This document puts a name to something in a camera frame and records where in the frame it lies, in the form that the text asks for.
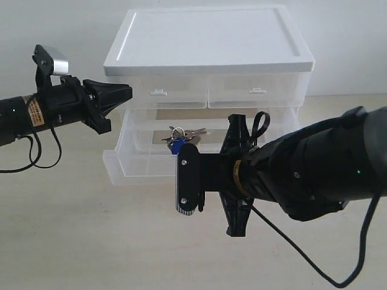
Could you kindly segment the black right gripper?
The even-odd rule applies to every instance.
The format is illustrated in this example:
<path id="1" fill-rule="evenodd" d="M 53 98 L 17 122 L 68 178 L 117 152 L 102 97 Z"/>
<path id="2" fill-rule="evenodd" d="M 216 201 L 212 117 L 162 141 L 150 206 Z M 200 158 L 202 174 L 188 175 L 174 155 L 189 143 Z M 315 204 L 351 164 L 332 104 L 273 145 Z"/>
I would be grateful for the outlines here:
<path id="1" fill-rule="evenodd" d="M 252 148 L 252 136 L 245 115 L 231 114 L 228 121 L 220 152 L 200 154 L 200 199 L 203 204 L 205 192 L 219 192 L 228 223 L 226 234 L 245 237 L 254 199 L 238 185 L 235 164 Z"/>

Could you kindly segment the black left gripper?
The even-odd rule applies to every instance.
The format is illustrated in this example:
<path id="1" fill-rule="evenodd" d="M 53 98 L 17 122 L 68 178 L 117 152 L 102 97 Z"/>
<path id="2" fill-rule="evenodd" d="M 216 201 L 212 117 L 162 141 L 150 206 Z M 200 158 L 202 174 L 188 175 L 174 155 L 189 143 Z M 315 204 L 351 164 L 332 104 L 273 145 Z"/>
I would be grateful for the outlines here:
<path id="1" fill-rule="evenodd" d="M 132 88 L 127 84 L 61 77 L 60 84 L 36 94 L 43 120 L 33 128 L 42 132 L 81 122 L 98 134 L 105 134 L 111 131 L 111 121 L 106 116 L 130 99 Z"/>

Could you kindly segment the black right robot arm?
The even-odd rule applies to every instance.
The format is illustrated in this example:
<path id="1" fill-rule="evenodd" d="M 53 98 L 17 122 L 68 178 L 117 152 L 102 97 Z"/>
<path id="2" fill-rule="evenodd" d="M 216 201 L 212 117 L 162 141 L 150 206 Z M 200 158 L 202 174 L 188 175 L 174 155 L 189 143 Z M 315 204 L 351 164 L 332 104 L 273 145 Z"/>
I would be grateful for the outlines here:
<path id="1" fill-rule="evenodd" d="M 259 146 L 270 121 L 260 111 L 247 129 L 231 115 L 220 153 L 200 156 L 199 188 L 220 194 L 229 236 L 246 235 L 256 199 L 306 222 L 386 195 L 386 108 L 359 106 Z"/>

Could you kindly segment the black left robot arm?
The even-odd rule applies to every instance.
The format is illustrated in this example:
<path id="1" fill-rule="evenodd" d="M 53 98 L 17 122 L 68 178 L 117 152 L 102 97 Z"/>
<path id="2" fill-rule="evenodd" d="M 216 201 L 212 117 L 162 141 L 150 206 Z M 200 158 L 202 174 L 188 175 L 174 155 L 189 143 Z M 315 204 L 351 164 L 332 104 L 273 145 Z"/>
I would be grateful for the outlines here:
<path id="1" fill-rule="evenodd" d="M 1 100 L 1 145 L 51 127 L 82 122 L 99 135 L 111 131 L 106 116 L 132 99 L 127 84 L 80 81 L 71 75 L 32 95 Z"/>

